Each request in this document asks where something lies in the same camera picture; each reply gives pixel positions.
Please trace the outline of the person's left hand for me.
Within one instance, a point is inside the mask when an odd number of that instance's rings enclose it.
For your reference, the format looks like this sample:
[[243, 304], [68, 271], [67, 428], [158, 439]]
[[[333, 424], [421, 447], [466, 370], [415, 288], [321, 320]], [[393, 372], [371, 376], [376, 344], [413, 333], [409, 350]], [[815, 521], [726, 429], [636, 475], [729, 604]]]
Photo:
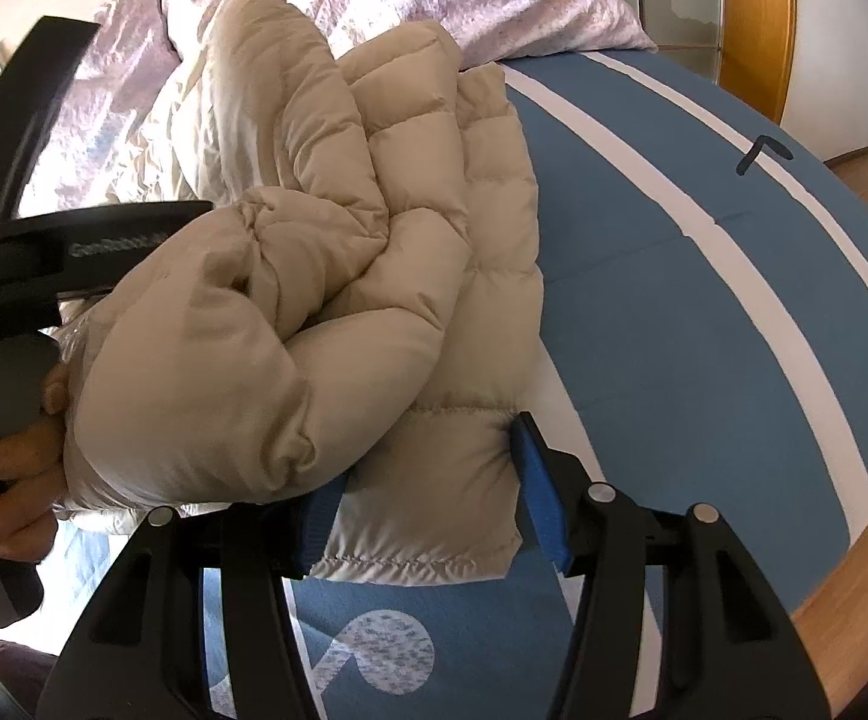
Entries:
[[60, 362], [41, 386], [38, 418], [24, 431], [0, 439], [0, 557], [37, 564], [55, 543], [55, 505], [68, 492], [63, 468], [64, 411], [70, 403], [70, 369]]

